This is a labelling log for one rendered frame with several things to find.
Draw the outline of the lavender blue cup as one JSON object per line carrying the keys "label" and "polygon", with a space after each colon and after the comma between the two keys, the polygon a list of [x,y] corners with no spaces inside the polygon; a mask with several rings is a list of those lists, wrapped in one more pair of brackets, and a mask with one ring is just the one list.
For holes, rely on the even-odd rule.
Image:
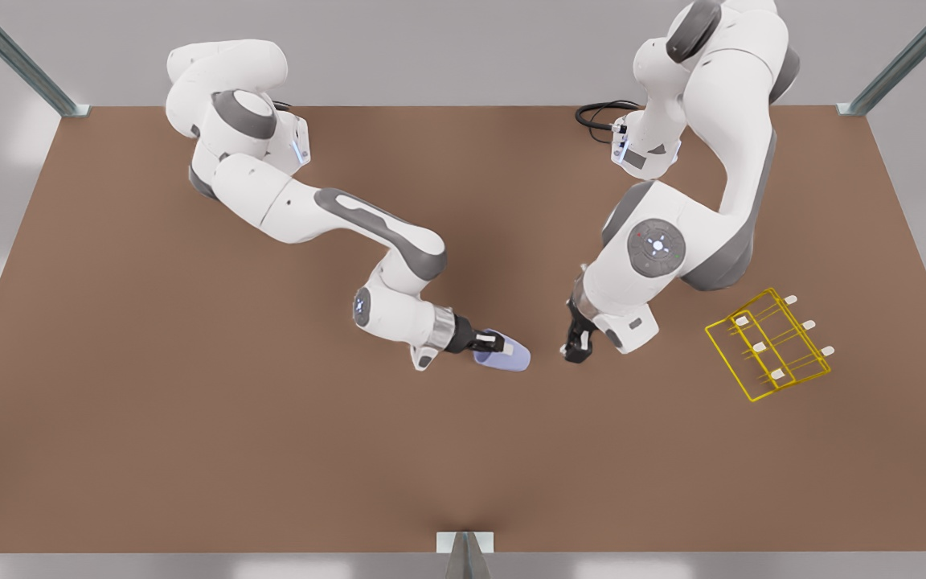
{"label": "lavender blue cup", "polygon": [[503,336],[505,337],[505,348],[503,352],[473,351],[475,362],[486,368],[508,372],[522,372],[526,370],[531,361],[531,353],[528,351],[528,348],[508,336]]}

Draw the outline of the silver frame post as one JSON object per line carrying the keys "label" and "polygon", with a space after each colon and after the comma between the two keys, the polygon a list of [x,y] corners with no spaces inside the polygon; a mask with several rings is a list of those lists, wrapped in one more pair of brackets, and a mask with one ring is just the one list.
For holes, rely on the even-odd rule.
{"label": "silver frame post", "polygon": [[0,26],[0,58],[60,117],[87,117],[91,106],[73,101]]}
{"label": "silver frame post", "polygon": [[492,579],[485,554],[494,552],[493,532],[438,532],[435,551],[449,555],[445,579]]}
{"label": "silver frame post", "polygon": [[889,92],[900,84],[926,58],[926,25],[910,43],[879,73],[856,98],[850,102],[838,103],[835,109],[846,117],[864,117],[878,105]]}

